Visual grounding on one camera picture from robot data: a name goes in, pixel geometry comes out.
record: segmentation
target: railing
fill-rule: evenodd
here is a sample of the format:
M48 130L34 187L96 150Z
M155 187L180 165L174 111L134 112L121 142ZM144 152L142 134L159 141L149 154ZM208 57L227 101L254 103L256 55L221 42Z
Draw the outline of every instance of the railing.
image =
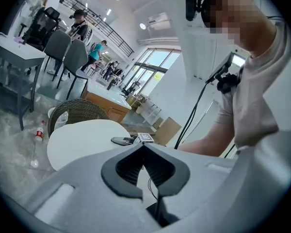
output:
M129 57L134 51L131 47L118 35L117 32L113 30L107 23L105 23L99 16L97 16L93 11L86 8L82 3L77 0L60 0L60 3L70 8L73 11L82 9L87 13L86 20L90 22L94 27L99 29L105 36L108 37L121 51Z

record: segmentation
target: teal shirt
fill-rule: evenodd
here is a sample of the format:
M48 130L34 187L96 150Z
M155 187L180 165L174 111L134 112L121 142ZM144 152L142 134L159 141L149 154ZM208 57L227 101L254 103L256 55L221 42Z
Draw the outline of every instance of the teal shirt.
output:
M99 59L98 50L102 51L102 45L99 43L95 46L94 51L89 55L92 56L95 60Z

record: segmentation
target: small box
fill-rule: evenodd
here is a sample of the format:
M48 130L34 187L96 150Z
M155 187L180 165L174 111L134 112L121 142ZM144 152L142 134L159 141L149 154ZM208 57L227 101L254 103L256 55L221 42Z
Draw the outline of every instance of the small box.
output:
M143 142L154 143L154 140L148 133L138 133L138 137L135 139L134 144Z

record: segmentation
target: large window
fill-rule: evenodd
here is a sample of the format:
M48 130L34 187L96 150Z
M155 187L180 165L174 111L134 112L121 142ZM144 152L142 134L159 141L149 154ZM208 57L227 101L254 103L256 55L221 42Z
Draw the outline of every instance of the large window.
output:
M129 88L134 82L139 82L140 89L134 93L149 96L180 54L179 50L148 49L135 63L123 83Z

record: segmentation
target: floor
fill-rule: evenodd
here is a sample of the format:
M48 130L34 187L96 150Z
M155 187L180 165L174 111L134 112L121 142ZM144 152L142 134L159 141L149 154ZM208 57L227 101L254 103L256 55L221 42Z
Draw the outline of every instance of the floor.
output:
M48 69L53 66L54 62L50 61ZM32 73L27 78L33 80L34 75L33 68ZM59 89L56 89L59 77L56 77L54 82L51 79L52 76L44 72L44 66L42 66L36 88L35 110L25 114L23 118L24 131L20 130L18 117L0 107L0 191L20 204L28 192L54 172L47 158L49 140L47 128L45 127L42 142L36 142L34 137L41 121L48 120L48 110L66 99L72 80L61 82ZM104 83L98 75L94 75L93 79ZM79 98L84 85L85 81L76 81L69 98ZM112 89L115 92L121 92L117 87L112 87ZM148 127L149 124L143 123L143 121L142 116L131 111L124 118L123 123ZM148 173L142 170L138 187L144 190L145 208L155 202L147 189L148 179Z

